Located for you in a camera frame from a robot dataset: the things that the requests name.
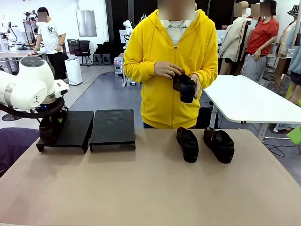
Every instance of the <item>man's right hand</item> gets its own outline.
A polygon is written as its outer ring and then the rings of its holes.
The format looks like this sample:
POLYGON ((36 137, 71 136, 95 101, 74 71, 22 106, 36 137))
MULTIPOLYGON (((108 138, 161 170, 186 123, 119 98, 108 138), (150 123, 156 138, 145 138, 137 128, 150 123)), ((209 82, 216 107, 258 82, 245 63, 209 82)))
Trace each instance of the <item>man's right hand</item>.
POLYGON ((181 75, 182 68, 169 62, 156 62, 155 63, 155 75, 162 76, 168 79, 172 79, 176 74, 181 75))
POLYGON ((36 46, 33 51, 38 52, 40 50, 39 46, 36 46))

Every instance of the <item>black platform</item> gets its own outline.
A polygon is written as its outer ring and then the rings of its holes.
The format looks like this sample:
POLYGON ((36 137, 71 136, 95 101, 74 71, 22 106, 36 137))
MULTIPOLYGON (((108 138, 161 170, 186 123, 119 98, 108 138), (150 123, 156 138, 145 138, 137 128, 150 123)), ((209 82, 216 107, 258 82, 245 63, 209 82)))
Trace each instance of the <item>black platform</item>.
POLYGON ((135 145, 133 110, 99 110, 95 113, 90 151, 95 145, 135 145))
POLYGON ((92 134, 94 112, 69 111, 63 129, 56 141, 44 144, 39 141, 36 146, 40 152, 45 147, 80 147, 87 152, 88 142, 92 134))

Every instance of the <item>person in white t-shirt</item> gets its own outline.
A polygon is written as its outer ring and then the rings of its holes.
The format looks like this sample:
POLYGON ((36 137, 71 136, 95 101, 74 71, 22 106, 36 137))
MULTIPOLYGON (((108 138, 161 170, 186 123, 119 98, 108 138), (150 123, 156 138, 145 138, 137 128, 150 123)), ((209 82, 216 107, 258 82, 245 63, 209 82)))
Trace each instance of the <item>person in white t-shirt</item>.
POLYGON ((55 23, 50 17, 45 7, 38 9, 38 21, 41 22, 38 29, 37 44, 34 51, 39 51, 40 44, 43 41, 45 53, 55 70, 55 79, 66 80, 65 60, 68 56, 63 53, 63 45, 65 43, 66 32, 64 28, 55 23))

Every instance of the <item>black hair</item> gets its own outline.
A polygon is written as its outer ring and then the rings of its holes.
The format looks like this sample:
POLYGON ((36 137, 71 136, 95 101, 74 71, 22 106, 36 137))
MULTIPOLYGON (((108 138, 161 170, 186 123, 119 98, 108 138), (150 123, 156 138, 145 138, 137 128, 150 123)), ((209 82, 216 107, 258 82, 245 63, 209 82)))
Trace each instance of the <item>black hair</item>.
POLYGON ((271 14, 276 16, 277 2, 275 0, 264 0, 264 2, 269 2, 271 5, 271 14))
POLYGON ((40 8, 38 9, 38 12, 46 12, 47 15, 49 15, 48 9, 46 9, 45 7, 40 7, 40 8))

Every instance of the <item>hood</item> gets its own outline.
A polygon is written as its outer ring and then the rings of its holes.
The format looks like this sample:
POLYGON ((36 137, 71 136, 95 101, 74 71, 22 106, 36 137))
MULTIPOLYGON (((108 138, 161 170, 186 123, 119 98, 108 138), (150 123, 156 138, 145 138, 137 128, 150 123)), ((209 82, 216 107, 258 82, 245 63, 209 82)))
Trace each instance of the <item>hood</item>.
MULTIPOLYGON (((192 29, 195 29, 196 27, 202 25, 206 20, 208 20, 208 17, 206 16, 205 12, 199 9, 198 14, 196 15, 195 20, 191 23, 190 27, 192 29)), ((153 13, 151 13, 147 18, 156 25, 157 28, 162 29, 164 28, 163 25, 159 20, 159 10, 156 9, 153 13)))

